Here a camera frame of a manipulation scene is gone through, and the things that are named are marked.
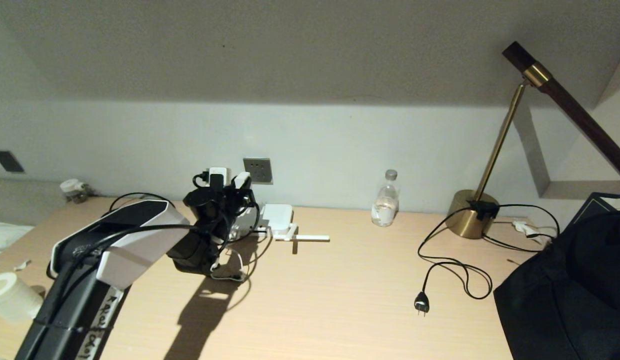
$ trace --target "white tape roll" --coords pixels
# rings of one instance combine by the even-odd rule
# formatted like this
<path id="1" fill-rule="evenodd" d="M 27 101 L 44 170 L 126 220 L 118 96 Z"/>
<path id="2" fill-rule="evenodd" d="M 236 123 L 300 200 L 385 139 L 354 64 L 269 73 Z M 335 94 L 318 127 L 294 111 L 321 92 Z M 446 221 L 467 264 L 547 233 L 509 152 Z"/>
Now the white tape roll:
<path id="1" fill-rule="evenodd" d="M 14 272 L 0 273 L 0 317 L 12 324 L 37 316 L 43 299 Z"/>

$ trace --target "white pillow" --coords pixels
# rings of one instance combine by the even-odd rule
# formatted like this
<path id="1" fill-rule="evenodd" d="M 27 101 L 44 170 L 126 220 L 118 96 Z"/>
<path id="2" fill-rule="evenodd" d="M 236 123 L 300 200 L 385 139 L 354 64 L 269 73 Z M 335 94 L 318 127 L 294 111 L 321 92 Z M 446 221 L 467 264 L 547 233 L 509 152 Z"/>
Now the white pillow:
<path id="1" fill-rule="evenodd" d="M 12 225 L 0 222 L 0 254 L 1 251 L 19 240 L 25 233 L 32 230 L 32 226 Z"/>

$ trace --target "brass lamp base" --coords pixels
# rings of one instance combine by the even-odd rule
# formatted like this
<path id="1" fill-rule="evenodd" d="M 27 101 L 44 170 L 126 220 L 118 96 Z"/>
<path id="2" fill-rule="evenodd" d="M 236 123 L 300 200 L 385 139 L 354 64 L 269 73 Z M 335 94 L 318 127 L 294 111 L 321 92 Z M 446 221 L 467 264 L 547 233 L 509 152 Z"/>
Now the brass lamp base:
<path id="1" fill-rule="evenodd" d="M 448 215 L 456 210 L 467 208 L 468 201 L 474 200 L 474 196 L 474 190 L 457 191 L 456 194 L 454 194 L 454 198 L 452 198 L 450 210 L 447 212 Z M 486 193 L 481 195 L 481 201 L 499 205 L 495 198 Z M 445 225 L 447 225 L 447 228 L 452 230 L 454 234 L 460 237 L 466 239 L 481 239 L 483 235 L 488 232 L 488 229 L 490 229 L 490 225 L 493 224 L 494 219 L 491 216 L 484 216 L 482 219 L 478 219 L 478 215 L 476 210 L 461 210 L 447 219 Z"/>

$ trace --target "plastic bottle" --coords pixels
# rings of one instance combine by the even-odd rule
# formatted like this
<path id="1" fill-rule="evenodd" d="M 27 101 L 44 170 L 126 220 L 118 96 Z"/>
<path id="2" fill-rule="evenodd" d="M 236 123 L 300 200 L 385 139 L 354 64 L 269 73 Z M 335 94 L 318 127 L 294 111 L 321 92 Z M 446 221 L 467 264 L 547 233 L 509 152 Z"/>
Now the plastic bottle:
<path id="1" fill-rule="evenodd" d="M 378 226 L 390 226 L 395 220 L 399 209 L 399 184 L 397 183 L 397 171 L 385 172 L 385 181 L 379 189 L 376 199 L 372 204 L 372 223 Z"/>

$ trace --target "wall switch plate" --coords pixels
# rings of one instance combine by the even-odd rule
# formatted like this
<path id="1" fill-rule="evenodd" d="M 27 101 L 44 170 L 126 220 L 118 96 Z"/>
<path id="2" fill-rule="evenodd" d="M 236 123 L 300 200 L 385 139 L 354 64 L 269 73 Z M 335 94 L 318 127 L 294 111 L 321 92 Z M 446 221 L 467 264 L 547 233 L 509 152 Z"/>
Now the wall switch plate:
<path id="1" fill-rule="evenodd" d="M 0 150 L 0 164 L 8 173 L 25 173 L 24 167 L 10 151 Z"/>
<path id="2" fill-rule="evenodd" d="M 253 159 L 244 157 L 243 166 L 250 173 L 253 184 L 271 185 L 272 167 L 270 159 Z"/>

